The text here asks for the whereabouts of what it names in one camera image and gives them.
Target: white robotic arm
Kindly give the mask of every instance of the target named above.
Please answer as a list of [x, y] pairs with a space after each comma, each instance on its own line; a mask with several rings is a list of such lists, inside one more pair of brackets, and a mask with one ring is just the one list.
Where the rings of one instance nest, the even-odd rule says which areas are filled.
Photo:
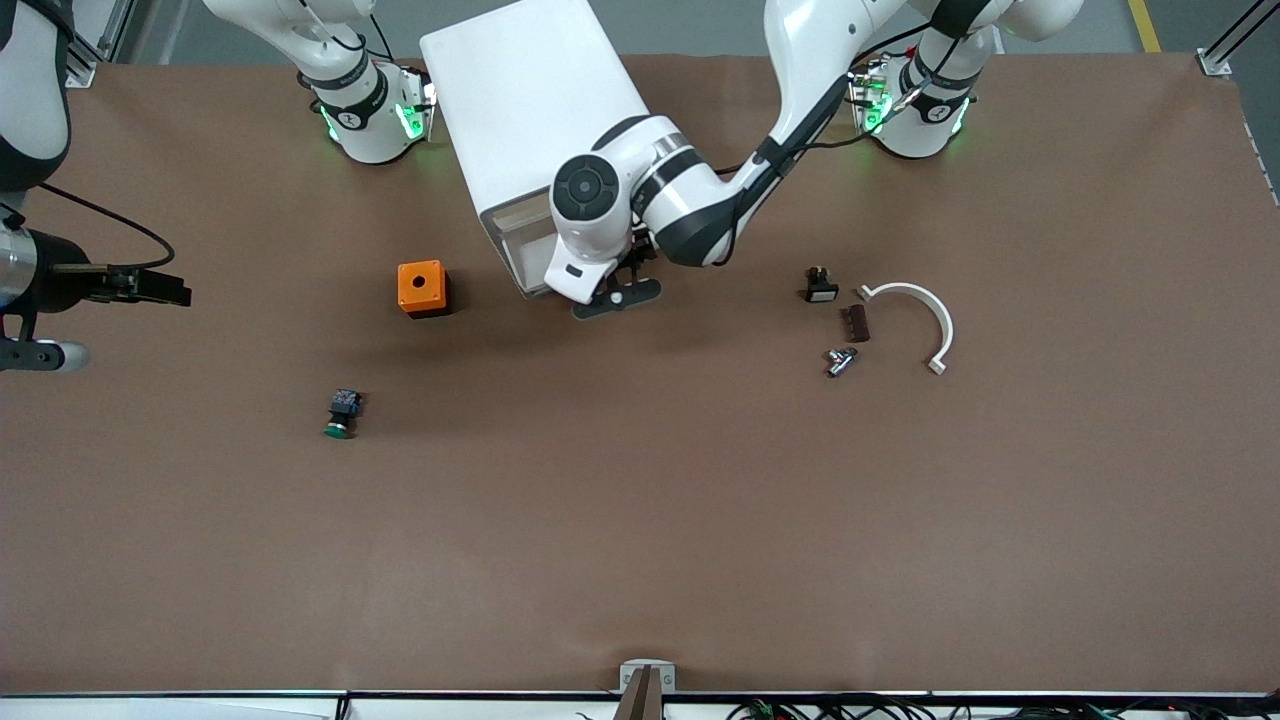
[[[838, 111], [856, 53], [906, 1], [768, 0], [764, 32], [782, 106], [755, 152], [723, 182], [668, 118], [620, 123], [591, 152], [570, 159], [556, 176], [550, 202], [558, 236], [547, 284], [577, 302], [591, 302], [602, 281], [630, 251], [632, 214], [648, 225], [654, 243], [672, 263], [726, 263], [737, 234]], [[893, 110], [877, 118], [883, 127], [868, 131], [886, 133], [899, 123], [906, 127], [902, 120], [916, 113], [899, 111], [913, 102], [936, 104], [934, 95], [950, 100], [948, 94], [959, 94], [964, 97], [950, 101], [966, 101], [991, 54], [989, 33], [982, 31], [992, 23], [1006, 19], [1011, 31], [1047, 36], [1070, 22], [1082, 1], [911, 0], [933, 24], [915, 65], [924, 68], [928, 81], [914, 76], [911, 83], [904, 83]], [[966, 82], [942, 77], [943, 59], [946, 74], [959, 72]], [[910, 70], [902, 72], [908, 77]], [[890, 123], [893, 118], [900, 119]], [[936, 152], [945, 142], [943, 137], [924, 154]], [[920, 145], [915, 136], [909, 136], [908, 143], [914, 149]]]
[[737, 232], [840, 109], [854, 55], [904, 3], [769, 0], [764, 33], [782, 109], [756, 151], [723, 182], [668, 118], [625, 120], [556, 176], [550, 200], [559, 234], [547, 284], [590, 302], [628, 250], [632, 213], [671, 261], [723, 261]]
[[[36, 338], [40, 313], [81, 300], [191, 305], [182, 278], [151, 270], [172, 254], [137, 265], [91, 264], [78, 245], [26, 227], [19, 214], [26, 192], [67, 156], [64, 88], [74, 32], [70, 0], [0, 0], [0, 370], [70, 372], [88, 361], [83, 345]], [[5, 331], [5, 316], [20, 320], [15, 337]]]
[[351, 23], [374, 0], [205, 0], [219, 18], [271, 44], [320, 99], [329, 135], [353, 160], [389, 163], [426, 137], [434, 87], [424, 73], [370, 58]]

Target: black cable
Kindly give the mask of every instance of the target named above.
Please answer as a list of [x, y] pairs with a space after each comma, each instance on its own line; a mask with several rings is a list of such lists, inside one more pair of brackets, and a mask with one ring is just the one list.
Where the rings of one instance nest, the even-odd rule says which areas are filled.
[[[311, 10], [311, 5], [307, 5], [307, 0], [298, 0], [298, 4], [301, 4], [307, 10]], [[311, 14], [315, 15], [315, 10], [311, 10]], [[356, 37], [360, 38], [360, 46], [358, 47], [352, 47], [351, 45], [347, 45], [346, 42], [338, 40], [337, 35], [329, 32], [329, 28], [324, 24], [324, 22], [320, 22], [320, 27], [324, 28], [325, 33], [329, 35], [329, 40], [333, 40], [334, 44], [338, 47], [342, 47], [343, 50], [351, 50], [352, 53], [369, 53], [374, 58], [381, 58], [383, 60], [392, 61], [392, 55], [390, 55], [392, 50], [390, 50], [390, 47], [387, 49], [387, 55], [383, 55], [381, 53], [374, 53], [372, 50], [369, 49], [369, 41], [365, 40], [365, 36], [360, 35], [358, 32], [356, 33]]]
[[150, 237], [151, 240], [156, 241], [156, 243], [160, 247], [164, 247], [165, 255], [164, 255], [164, 258], [161, 258], [159, 260], [151, 260], [148, 263], [131, 263], [131, 264], [125, 264], [125, 265], [111, 265], [115, 269], [120, 269], [120, 270], [146, 270], [146, 269], [150, 269], [150, 268], [159, 268], [161, 265], [169, 264], [174, 259], [174, 256], [177, 255], [177, 252], [174, 252], [174, 250], [173, 250], [173, 246], [169, 245], [168, 240], [160, 237], [156, 233], [154, 233], [151, 229], [146, 228], [145, 225], [141, 225], [141, 224], [138, 224], [138, 223], [136, 223], [136, 222], [125, 218], [124, 215], [120, 215], [119, 213], [113, 213], [111, 210], [108, 210], [106, 208], [102, 208], [101, 205], [97, 205], [95, 202], [90, 202], [88, 200], [84, 200], [83, 197], [79, 197], [78, 195], [73, 195], [70, 192], [67, 192], [65, 190], [56, 188], [56, 187], [49, 184], [47, 182], [40, 183], [40, 187], [47, 190], [49, 192], [52, 192], [54, 195], [58, 195], [58, 196], [64, 197], [67, 200], [70, 200], [72, 202], [76, 202], [78, 205], [83, 205], [84, 208], [88, 208], [90, 210], [93, 210], [95, 213], [100, 213], [102, 215], [106, 215], [108, 218], [111, 218], [113, 220], [115, 220], [118, 223], [129, 225], [131, 228], [133, 228], [133, 229], [138, 231], [140, 233], [142, 233], [142, 234]]
[[1266, 0], [1257, 0], [1256, 3], [1253, 3], [1253, 6], [1249, 8], [1248, 10], [1245, 10], [1243, 15], [1240, 15], [1234, 23], [1231, 23], [1231, 27], [1226, 28], [1226, 32], [1222, 33], [1222, 37], [1219, 37], [1217, 42], [1215, 42], [1213, 45], [1210, 45], [1208, 50], [1206, 50], [1204, 54], [1206, 55], [1212, 55], [1213, 51], [1217, 50], [1217, 46], [1221, 45], [1222, 41], [1226, 40], [1226, 36], [1229, 36], [1233, 32], [1235, 32], [1235, 28], [1240, 27], [1240, 23], [1243, 23], [1244, 20], [1249, 19], [1249, 15], [1252, 15], [1254, 10], [1257, 10], [1260, 6], [1262, 6], [1262, 3], [1265, 3], [1265, 1]]
[[1257, 23], [1254, 23], [1253, 27], [1251, 27], [1248, 31], [1245, 31], [1245, 33], [1242, 35], [1240, 38], [1235, 41], [1235, 45], [1233, 45], [1231, 47], [1229, 47], [1226, 50], [1226, 53], [1222, 53], [1222, 56], [1226, 58], [1231, 53], [1235, 53], [1235, 49], [1239, 47], [1240, 45], [1243, 45], [1244, 41], [1248, 40], [1251, 35], [1253, 35], [1254, 32], [1257, 32], [1257, 29], [1260, 27], [1262, 27], [1263, 23], [1266, 23], [1268, 19], [1271, 19], [1271, 15], [1276, 14], [1276, 10], [1280, 10], [1280, 5], [1272, 5], [1271, 9], [1267, 10], [1267, 14], [1262, 15], [1261, 20], [1258, 20]]
[[378, 18], [375, 18], [372, 13], [369, 14], [369, 20], [374, 23], [374, 29], [378, 31], [378, 37], [383, 41], [383, 49], [387, 50], [387, 59], [394, 63], [396, 60], [392, 58], [392, 45], [387, 42], [387, 36], [383, 35], [383, 26], [378, 24]]
[[900, 32], [900, 33], [895, 35], [893, 37], [891, 37], [891, 38], [888, 38], [888, 40], [886, 40], [883, 42], [877, 42], [876, 45], [872, 45], [870, 47], [868, 47], [867, 50], [863, 50], [861, 53], [858, 54], [858, 56], [854, 58], [854, 61], [849, 64], [849, 69], [854, 69], [858, 65], [858, 63], [861, 63], [863, 60], [865, 60], [867, 58], [869, 58], [870, 55], [873, 55], [877, 50], [881, 50], [883, 47], [888, 47], [890, 45], [893, 45], [895, 42], [900, 41], [900, 40], [906, 40], [908, 37], [911, 37], [913, 35], [915, 35], [918, 32], [924, 32], [927, 29], [929, 29], [929, 23], [924, 23], [922, 26], [913, 27], [911, 29], [909, 29], [906, 32]]

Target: wire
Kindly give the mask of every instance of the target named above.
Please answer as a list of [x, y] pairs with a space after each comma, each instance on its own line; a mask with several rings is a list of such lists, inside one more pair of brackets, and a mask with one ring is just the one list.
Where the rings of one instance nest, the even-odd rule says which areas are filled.
[[95, 202], [90, 202], [88, 200], [84, 200], [83, 197], [79, 197], [78, 195], [73, 195], [70, 192], [67, 192], [65, 190], [56, 188], [56, 187], [49, 184], [47, 182], [40, 183], [40, 187], [47, 190], [49, 192], [52, 192], [54, 195], [58, 195], [58, 196], [64, 197], [67, 200], [70, 200], [72, 202], [76, 202], [78, 205], [83, 205], [84, 208], [88, 208], [90, 210], [93, 210], [95, 213], [100, 213], [102, 215], [106, 215], [108, 218], [111, 218], [113, 220], [115, 220], [118, 223], [129, 225], [131, 228], [133, 228], [133, 229], [138, 231], [140, 233], [142, 233], [142, 234], [150, 237], [151, 240], [156, 241], [156, 245], [159, 245], [160, 247], [164, 249], [165, 255], [164, 255], [164, 258], [161, 258], [159, 260], [151, 260], [148, 263], [132, 263], [132, 264], [127, 264], [127, 265], [111, 265], [115, 269], [119, 269], [119, 270], [146, 270], [148, 268], [159, 268], [161, 265], [168, 265], [174, 259], [174, 256], [177, 255], [177, 252], [174, 252], [174, 250], [173, 250], [173, 246], [169, 245], [168, 240], [165, 240], [165, 238], [160, 237], [159, 234], [151, 232], [151, 229], [148, 229], [148, 228], [146, 228], [146, 227], [143, 227], [143, 225], [141, 225], [141, 224], [138, 224], [138, 223], [136, 223], [136, 222], [125, 218], [124, 215], [120, 215], [118, 213], [113, 213], [111, 210], [108, 210], [106, 208], [102, 208], [101, 205], [97, 205]]
[[854, 61], [849, 64], [849, 69], [854, 69], [858, 65], [858, 63], [861, 63], [867, 58], [872, 56], [877, 50], [888, 47], [890, 45], [893, 45], [895, 42], [900, 41], [900, 40], [906, 40], [908, 37], [911, 37], [913, 35], [915, 35], [918, 32], [924, 32], [927, 29], [929, 29], [929, 23], [924, 23], [922, 26], [913, 27], [911, 29], [909, 29], [906, 32], [900, 32], [900, 33], [895, 35], [893, 37], [891, 37], [891, 38], [888, 38], [888, 40], [886, 40], [883, 42], [877, 42], [876, 45], [872, 45], [870, 47], [868, 47], [867, 50], [863, 50], [861, 53], [858, 54], [858, 56], [854, 58]]
[[372, 13], [369, 14], [369, 19], [374, 23], [374, 29], [378, 31], [378, 37], [383, 41], [383, 49], [387, 50], [387, 59], [394, 63], [396, 60], [392, 58], [392, 46], [387, 42], [387, 36], [383, 35], [383, 26], [378, 24], [378, 18], [375, 18]]
[[316, 22], [316, 26], [319, 26], [320, 29], [323, 29], [324, 33], [329, 36], [329, 40], [332, 40], [334, 45], [337, 45], [338, 47], [342, 47], [343, 50], [351, 50], [352, 53], [369, 53], [374, 58], [381, 58], [383, 60], [390, 61], [392, 59], [390, 47], [387, 49], [387, 55], [383, 55], [381, 53], [374, 53], [372, 50], [369, 49], [369, 41], [365, 40], [365, 36], [360, 35], [358, 32], [356, 33], [356, 37], [360, 38], [360, 46], [352, 47], [351, 45], [347, 45], [342, 40], [338, 40], [338, 36], [334, 35], [332, 29], [329, 29], [329, 26], [324, 24], [324, 20], [321, 20], [320, 15], [317, 15], [316, 12], [311, 9], [311, 5], [307, 5], [307, 0], [298, 0], [298, 4], [302, 5], [302, 8], [307, 12], [307, 14], [311, 15], [311, 19]]

